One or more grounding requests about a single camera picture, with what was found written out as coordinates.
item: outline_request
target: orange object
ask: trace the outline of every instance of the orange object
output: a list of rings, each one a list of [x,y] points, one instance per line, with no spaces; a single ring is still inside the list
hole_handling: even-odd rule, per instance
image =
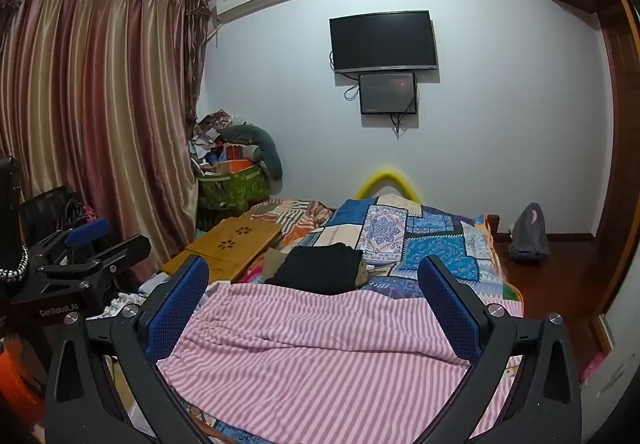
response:
[[[232,161],[223,161],[218,163],[216,171],[226,175],[228,173],[235,173],[236,171],[242,171],[249,168],[253,163],[248,159],[234,159]]]
[[[162,266],[169,275],[178,270],[190,255],[204,258],[209,265],[209,283],[233,281],[280,235],[280,224],[241,218],[224,219],[209,233],[187,246]]]
[[[226,160],[244,159],[242,156],[243,145],[226,145]]]
[[[31,430],[44,418],[44,398],[24,384],[9,352],[0,354],[0,394],[25,428]]]

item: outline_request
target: baseboard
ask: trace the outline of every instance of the baseboard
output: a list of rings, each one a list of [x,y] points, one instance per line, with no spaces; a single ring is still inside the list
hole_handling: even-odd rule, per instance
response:
[[[511,235],[508,233],[501,233],[498,231],[494,235],[494,242],[511,242]]]
[[[595,237],[591,233],[547,233],[549,242],[593,242]]]
[[[591,233],[547,233],[546,239],[549,242],[593,242],[595,237]],[[511,235],[508,233],[496,233],[495,242],[511,242]]]

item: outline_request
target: gray bag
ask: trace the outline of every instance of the gray bag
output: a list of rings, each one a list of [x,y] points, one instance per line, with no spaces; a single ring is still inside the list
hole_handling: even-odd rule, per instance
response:
[[[548,254],[549,243],[546,239],[545,217],[540,205],[532,202],[520,214],[513,227],[509,258],[540,261]]]

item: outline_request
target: monitor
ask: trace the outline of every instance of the monitor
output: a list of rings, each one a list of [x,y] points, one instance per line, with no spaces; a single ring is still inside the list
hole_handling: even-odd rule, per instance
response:
[[[368,72],[358,80],[361,114],[417,113],[413,72]]]
[[[329,20],[335,72],[437,68],[428,11]]]

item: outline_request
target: folded clothes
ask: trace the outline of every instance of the folded clothes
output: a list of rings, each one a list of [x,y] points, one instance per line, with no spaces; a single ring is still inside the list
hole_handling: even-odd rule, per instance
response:
[[[356,278],[362,281],[361,261],[362,251],[343,243],[296,246],[264,283],[316,294],[348,293],[356,289]]]

